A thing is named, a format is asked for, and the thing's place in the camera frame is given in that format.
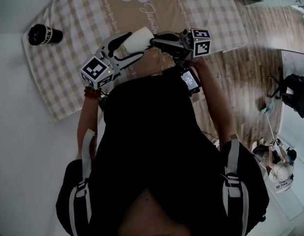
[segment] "office chair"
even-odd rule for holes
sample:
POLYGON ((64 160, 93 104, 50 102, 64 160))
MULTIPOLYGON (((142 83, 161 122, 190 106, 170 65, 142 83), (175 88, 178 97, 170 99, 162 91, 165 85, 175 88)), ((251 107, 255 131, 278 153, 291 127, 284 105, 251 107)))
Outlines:
POLYGON ((280 72, 279 80, 269 75, 269 78, 274 79, 278 87, 272 95, 268 94, 267 97, 273 98, 279 92, 279 96, 275 98, 282 99, 284 104, 293 108, 301 118, 304 118, 304 76, 291 74, 284 79, 282 67, 278 69, 280 72))

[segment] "white floor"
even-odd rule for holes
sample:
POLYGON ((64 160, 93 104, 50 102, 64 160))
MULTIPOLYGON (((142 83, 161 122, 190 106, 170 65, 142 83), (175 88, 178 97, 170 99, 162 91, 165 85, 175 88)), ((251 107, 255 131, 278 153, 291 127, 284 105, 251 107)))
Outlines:
MULTIPOLYGON (((49 1, 0 0, 0 236, 67 235, 55 203, 76 155, 79 113, 52 121, 21 45, 21 33, 49 1)), ((267 220, 249 235, 278 236, 294 227, 304 232, 304 213, 288 222, 271 201, 267 220)))

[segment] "checkered blanket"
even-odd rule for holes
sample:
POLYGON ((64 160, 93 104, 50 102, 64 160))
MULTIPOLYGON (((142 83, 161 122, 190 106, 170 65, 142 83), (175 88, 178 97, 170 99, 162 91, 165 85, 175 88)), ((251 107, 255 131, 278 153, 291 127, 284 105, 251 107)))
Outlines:
MULTIPOLYGON (((207 29, 212 36, 211 53, 247 43, 233 0, 53 0, 31 27, 35 24, 63 31, 59 44, 31 46, 29 29, 22 39, 35 82, 55 121, 81 109, 84 82, 79 69, 112 34, 134 32, 143 26, 153 33, 207 29)), ((103 90, 171 65, 170 56, 150 49, 144 58, 124 70, 122 76, 103 90)))

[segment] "small screen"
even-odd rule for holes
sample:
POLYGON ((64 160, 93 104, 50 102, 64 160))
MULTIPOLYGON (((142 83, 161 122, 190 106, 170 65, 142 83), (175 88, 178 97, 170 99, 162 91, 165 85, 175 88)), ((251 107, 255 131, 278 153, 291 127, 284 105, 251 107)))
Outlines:
POLYGON ((199 87, 197 82, 195 81, 195 79, 193 78, 192 74, 189 71, 185 72, 182 75, 182 80, 185 81, 189 90, 193 90, 193 89, 199 87))

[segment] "wooden floor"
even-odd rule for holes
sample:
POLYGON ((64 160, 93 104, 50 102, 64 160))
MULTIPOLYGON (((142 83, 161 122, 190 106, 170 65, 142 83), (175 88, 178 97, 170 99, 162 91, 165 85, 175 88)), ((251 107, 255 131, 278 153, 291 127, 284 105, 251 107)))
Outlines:
MULTIPOLYGON (((274 133, 279 129, 282 103, 266 97, 276 88, 268 75, 278 77, 281 49, 304 53, 304 19, 290 7, 245 7, 250 4, 246 0, 235 0, 235 4, 249 43, 236 50, 207 56, 207 62, 231 102, 239 138, 250 150, 253 141, 261 137, 266 141, 272 139, 266 115, 260 112, 263 104, 275 101, 268 113, 274 133)), ((202 131, 216 136, 204 95, 194 95, 192 101, 202 131)))

